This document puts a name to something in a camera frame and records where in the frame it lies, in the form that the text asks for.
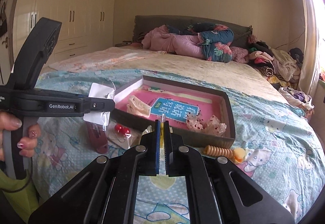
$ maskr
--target headboard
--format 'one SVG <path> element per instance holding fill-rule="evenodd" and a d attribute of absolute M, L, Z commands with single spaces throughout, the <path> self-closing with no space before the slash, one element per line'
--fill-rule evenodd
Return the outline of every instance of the headboard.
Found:
<path fill-rule="evenodd" d="M 252 26 L 244 27 L 233 23 L 199 17 L 188 16 L 171 16 L 171 15 L 150 15 L 150 16 L 136 16 L 134 20 L 134 31 L 132 41 L 135 42 L 141 32 L 149 32 L 154 28 L 162 25 L 170 25 L 177 29 L 187 29 L 189 25 L 202 22 L 212 22 L 222 24 L 229 27 L 234 32 L 234 40 L 231 46 L 247 48 L 248 37 L 253 33 Z"/>

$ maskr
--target door handle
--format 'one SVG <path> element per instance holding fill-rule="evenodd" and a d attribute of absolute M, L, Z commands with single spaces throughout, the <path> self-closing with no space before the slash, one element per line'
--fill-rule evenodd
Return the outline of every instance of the door handle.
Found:
<path fill-rule="evenodd" d="M 8 37 L 5 38 L 5 40 L 2 42 L 2 44 L 5 43 L 5 48 L 8 48 Z"/>

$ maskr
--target black device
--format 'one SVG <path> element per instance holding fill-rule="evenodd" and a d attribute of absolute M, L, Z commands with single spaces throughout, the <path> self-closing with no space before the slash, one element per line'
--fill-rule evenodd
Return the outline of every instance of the black device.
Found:
<path fill-rule="evenodd" d="M 12 179 L 26 178 L 30 159 L 19 154 L 17 143 L 22 137 L 28 137 L 28 128 L 36 124 L 39 117 L 82 117 L 90 111 L 108 112 L 115 108 L 112 99 L 34 88 L 57 43 L 61 25 L 61 22 L 41 18 L 22 46 L 8 83 L 0 86 L 0 110 L 22 121 L 18 130 L 3 132 L 5 172 Z"/>
<path fill-rule="evenodd" d="M 294 224 L 292 214 L 226 157 L 202 157 L 163 126 L 165 169 L 185 176 L 191 224 Z M 140 145 L 99 156 L 41 205 L 28 224 L 131 224 L 140 175 L 159 172 L 160 122 Z"/>

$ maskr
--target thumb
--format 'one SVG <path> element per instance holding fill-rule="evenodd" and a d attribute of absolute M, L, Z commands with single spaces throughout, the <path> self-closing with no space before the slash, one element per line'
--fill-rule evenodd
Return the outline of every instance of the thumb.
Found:
<path fill-rule="evenodd" d="M 14 115 L 0 111 L 0 130 L 17 130 L 22 126 L 22 121 Z"/>

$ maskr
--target gripper handle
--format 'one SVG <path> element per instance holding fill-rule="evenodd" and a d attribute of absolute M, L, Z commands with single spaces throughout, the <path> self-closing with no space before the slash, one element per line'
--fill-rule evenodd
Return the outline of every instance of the gripper handle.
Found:
<path fill-rule="evenodd" d="M 30 167 L 30 159 L 19 154 L 21 149 L 17 143 L 22 137 L 28 137 L 28 128 L 37 124 L 38 117 L 17 117 L 22 121 L 22 126 L 15 131 L 3 131 L 3 151 L 6 174 L 13 180 L 26 178 L 26 170 Z"/>

